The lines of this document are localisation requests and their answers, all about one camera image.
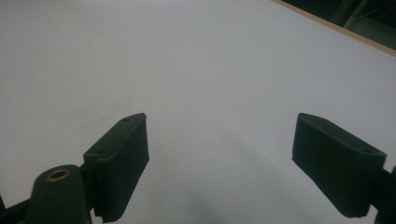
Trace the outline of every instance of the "brass insert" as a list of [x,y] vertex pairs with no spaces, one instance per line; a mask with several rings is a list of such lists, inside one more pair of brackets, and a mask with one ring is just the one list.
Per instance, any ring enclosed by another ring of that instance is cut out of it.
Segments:
[[70,175],[70,171],[67,169],[59,169],[56,171],[53,171],[49,175],[47,175],[47,181],[49,182],[55,182],[58,180],[62,180],[66,178],[68,175]]

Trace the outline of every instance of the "white surface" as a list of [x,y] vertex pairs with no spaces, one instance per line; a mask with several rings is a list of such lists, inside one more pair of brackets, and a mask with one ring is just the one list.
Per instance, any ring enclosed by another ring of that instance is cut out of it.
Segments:
[[291,161],[300,112],[396,165],[396,62],[269,1],[0,1],[0,193],[148,115],[150,162],[117,223],[373,223]]

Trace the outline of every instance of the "screw hole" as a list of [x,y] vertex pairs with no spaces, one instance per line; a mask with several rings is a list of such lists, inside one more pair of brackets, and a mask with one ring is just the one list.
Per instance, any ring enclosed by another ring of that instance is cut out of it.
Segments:
[[68,175],[70,175],[70,171],[67,169],[56,170],[56,171],[50,173],[49,175],[47,175],[47,181],[55,182],[55,181],[64,179]]

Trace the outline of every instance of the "clamp jaw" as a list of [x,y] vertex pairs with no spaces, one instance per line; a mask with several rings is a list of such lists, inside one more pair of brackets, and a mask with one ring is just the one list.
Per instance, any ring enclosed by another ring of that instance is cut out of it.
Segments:
[[49,169],[35,180],[30,200],[8,209],[1,202],[0,223],[87,224],[92,209],[104,222],[116,221],[148,162],[146,115],[121,119],[84,153],[80,167]]
[[384,170],[386,157],[326,119],[297,118],[292,159],[346,217],[365,217],[372,204],[375,224],[396,223],[396,167]]

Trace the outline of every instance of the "wooden edge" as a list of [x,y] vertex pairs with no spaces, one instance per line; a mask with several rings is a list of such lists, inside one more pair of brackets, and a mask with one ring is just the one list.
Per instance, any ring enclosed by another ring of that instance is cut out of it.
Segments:
[[280,4],[283,7],[286,7],[286,8],[288,8],[290,10],[293,10],[293,11],[295,11],[297,13],[300,13],[303,16],[306,16],[307,18],[309,18],[309,19],[311,19],[313,21],[317,21],[317,22],[319,22],[319,23],[321,23],[321,24],[323,24],[325,26],[328,26],[328,27],[334,29],[335,31],[340,32],[343,35],[347,35],[349,37],[352,37],[352,38],[354,38],[354,39],[366,44],[366,45],[369,45],[369,46],[374,47],[376,49],[382,50],[382,51],[386,52],[387,54],[396,56],[396,50],[388,48],[387,46],[378,44],[374,40],[368,39],[368,38],[366,38],[364,36],[361,36],[361,35],[358,35],[358,34],[355,34],[355,33],[351,32],[351,31],[348,31],[347,29],[345,29],[345,28],[343,28],[341,26],[338,26],[338,25],[336,25],[334,23],[331,23],[329,21],[325,21],[325,20],[323,20],[320,17],[317,17],[315,15],[312,15],[309,12],[306,12],[306,11],[300,9],[300,8],[297,8],[297,7],[293,6],[293,5],[285,3],[282,0],[272,0],[272,1]]

